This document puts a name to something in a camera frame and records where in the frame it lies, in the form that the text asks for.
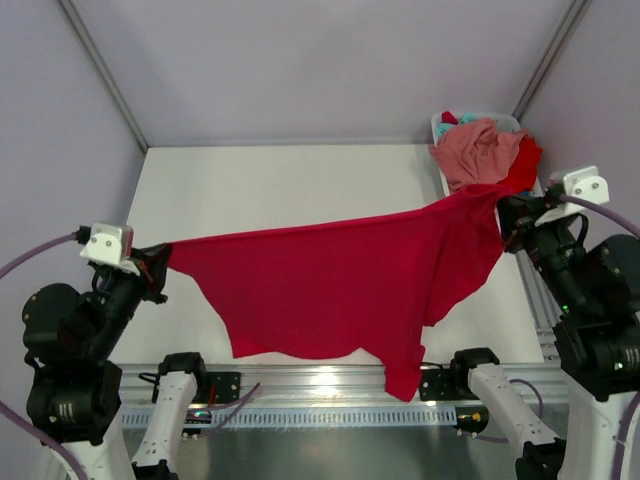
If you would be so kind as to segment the crimson red t shirt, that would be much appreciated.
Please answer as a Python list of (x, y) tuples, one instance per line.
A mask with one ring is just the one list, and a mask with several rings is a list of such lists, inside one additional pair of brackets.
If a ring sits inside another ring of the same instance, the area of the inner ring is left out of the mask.
[(235, 357), (306, 360), (364, 350), (401, 401), (419, 386), (422, 331), (487, 281), (502, 254), (504, 185), (471, 185), (428, 206), (303, 227), (177, 241), (172, 270), (191, 277), (223, 320)]

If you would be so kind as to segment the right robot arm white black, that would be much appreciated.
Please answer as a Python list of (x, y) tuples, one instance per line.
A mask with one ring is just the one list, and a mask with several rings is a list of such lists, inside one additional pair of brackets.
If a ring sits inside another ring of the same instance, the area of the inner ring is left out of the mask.
[(568, 388), (561, 438), (487, 348), (455, 353), (448, 385), (474, 395), (513, 449), (519, 479), (635, 479), (639, 426), (639, 230), (567, 194), (498, 203), (504, 249), (523, 251), (560, 307), (553, 328)]

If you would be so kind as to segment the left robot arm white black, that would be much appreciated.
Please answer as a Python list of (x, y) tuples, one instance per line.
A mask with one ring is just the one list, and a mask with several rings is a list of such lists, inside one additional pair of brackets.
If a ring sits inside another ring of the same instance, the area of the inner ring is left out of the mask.
[(26, 410), (44, 445), (73, 479), (176, 479), (183, 424), (210, 379), (197, 352), (165, 356), (155, 375), (151, 421), (128, 455), (121, 421), (123, 371), (109, 357), (139, 305), (166, 302), (163, 293), (172, 248), (133, 252), (137, 273), (90, 264), (90, 291), (48, 285), (25, 303), (25, 361), (34, 370)]

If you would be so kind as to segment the salmon pink t shirt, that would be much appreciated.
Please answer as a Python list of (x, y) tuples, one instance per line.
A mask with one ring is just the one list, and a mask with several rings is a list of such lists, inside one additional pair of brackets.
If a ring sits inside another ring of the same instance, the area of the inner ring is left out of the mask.
[(447, 130), (429, 152), (449, 192), (455, 193), (468, 185), (504, 180), (527, 135), (526, 129), (501, 131), (494, 119), (483, 117)]

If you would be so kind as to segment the left controller board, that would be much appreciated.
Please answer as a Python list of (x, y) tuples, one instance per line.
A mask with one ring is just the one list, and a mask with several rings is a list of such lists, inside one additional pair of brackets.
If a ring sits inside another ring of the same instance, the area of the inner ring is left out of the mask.
[(189, 410), (182, 433), (186, 436), (200, 435), (213, 426), (212, 412), (209, 410)]

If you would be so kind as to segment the controller board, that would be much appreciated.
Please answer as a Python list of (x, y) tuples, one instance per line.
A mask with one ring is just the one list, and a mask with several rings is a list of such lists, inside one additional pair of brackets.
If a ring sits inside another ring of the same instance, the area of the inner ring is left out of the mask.
[(186, 436), (200, 435), (213, 426), (212, 412), (209, 410), (189, 410), (182, 433)]
[(454, 428), (470, 434), (482, 433), (489, 424), (490, 414), (485, 408), (457, 408)]

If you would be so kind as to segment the right controller board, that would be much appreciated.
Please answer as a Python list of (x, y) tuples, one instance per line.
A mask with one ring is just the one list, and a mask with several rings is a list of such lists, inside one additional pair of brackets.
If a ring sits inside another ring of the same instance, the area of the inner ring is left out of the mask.
[(485, 408), (457, 408), (454, 428), (470, 434), (482, 433), (489, 424), (490, 414)]

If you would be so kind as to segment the aluminium side rail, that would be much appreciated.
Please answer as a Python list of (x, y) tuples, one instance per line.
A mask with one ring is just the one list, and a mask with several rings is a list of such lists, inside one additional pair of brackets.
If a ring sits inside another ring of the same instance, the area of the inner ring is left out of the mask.
[(533, 317), (541, 354), (546, 363), (560, 363), (553, 328), (559, 321), (560, 307), (551, 295), (541, 275), (524, 251), (515, 255), (525, 295)]

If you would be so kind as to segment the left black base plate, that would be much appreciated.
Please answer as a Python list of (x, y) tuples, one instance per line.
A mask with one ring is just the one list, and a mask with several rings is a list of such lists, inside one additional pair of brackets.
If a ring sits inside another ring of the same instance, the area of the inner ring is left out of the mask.
[(240, 398), (241, 374), (235, 371), (208, 371), (195, 402), (207, 406), (227, 405)]

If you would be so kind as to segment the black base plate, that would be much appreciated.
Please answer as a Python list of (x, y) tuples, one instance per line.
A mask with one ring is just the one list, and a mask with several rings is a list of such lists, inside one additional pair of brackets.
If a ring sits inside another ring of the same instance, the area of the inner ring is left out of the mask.
[(195, 402), (207, 406), (227, 405), (240, 398), (241, 374), (235, 371), (208, 371)]
[(477, 400), (456, 367), (432, 362), (423, 362), (420, 367), (419, 397), (426, 401)]

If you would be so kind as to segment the aluminium front rail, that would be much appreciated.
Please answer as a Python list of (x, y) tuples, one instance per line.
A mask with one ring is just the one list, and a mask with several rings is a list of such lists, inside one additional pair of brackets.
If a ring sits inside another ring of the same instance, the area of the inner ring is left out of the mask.
[[(211, 364), (207, 369), (238, 372), (242, 395), (259, 384), (250, 401), (256, 407), (408, 407), (420, 403), (418, 396), (402, 402), (387, 394), (384, 370), (379, 365)], [(505, 364), (503, 369), (508, 378), (533, 384), (547, 406), (569, 400), (565, 376), (557, 364)]]

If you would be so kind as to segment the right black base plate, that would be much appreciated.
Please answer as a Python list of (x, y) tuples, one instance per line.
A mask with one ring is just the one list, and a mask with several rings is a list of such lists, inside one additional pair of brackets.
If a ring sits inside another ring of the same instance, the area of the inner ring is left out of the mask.
[(420, 367), (419, 397), (426, 401), (477, 400), (456, 367), (432, 362), (423, 362)]

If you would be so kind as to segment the right corner aluminium post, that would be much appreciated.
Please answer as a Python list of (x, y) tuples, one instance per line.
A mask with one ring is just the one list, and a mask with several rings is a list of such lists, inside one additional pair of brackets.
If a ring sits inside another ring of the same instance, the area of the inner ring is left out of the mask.
[(529, 81), (519, 97), (511, 115), (522, 121), (545, 81), (552, 73), (563, 51), (578, 29), (581, 21), (589, 10), (590, 0), (571, 0), (553, 30), (551, 38), (545, 46), (542, 56), (536, 64)]

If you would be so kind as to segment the corner aluminium post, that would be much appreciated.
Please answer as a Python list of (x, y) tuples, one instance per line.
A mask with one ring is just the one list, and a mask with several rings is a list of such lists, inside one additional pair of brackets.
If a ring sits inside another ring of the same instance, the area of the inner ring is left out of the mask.
[(545, 81), (552, 73), (563, 51), (578, 29), (581, 21), (589, 10), (590, 0), (571, 0), (553, 30), (551, 38), (545, 46), (542, 56), (536, 64), (529, 81), (519, 97), (511, 115), (522, 121)]
[(125, 96), (122, 94), (119, 85), (113, 77), (98, 44), (82, 19), (75, 3), (71, 0), (55, 0), (54, 4), (59, 9), (64, 21), (75, 37), (87, 61), (97, 75), (98, 80), (104, 87), (107, 95), (111, 99), (127, 130), (135, 140), (138, 148), (143, 154), (146, 154), (150, 148), (149, 142), (139, 126), (139, 123), (126, 101)]

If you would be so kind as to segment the left corner aluminium post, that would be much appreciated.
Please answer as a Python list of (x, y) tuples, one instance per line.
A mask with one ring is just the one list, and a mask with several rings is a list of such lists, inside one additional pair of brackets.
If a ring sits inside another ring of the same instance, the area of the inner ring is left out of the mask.
[(64, 21), (75, 37), (87, 61), (97, 75), (98, 80), (104, 87), (107, 95), (111, 99), (127, 130), (135, 140), (138, 148), (143, 154), (146, 154), (150, 148), (149, 142), (139, 126), (139, 123), (126, 101), (125, 96), (122, 94), (119, 85), (113, 77), (98, 44), (82, 19), (75, 3), (71, 0), (55, 0), (54, 4), (59, 9)]

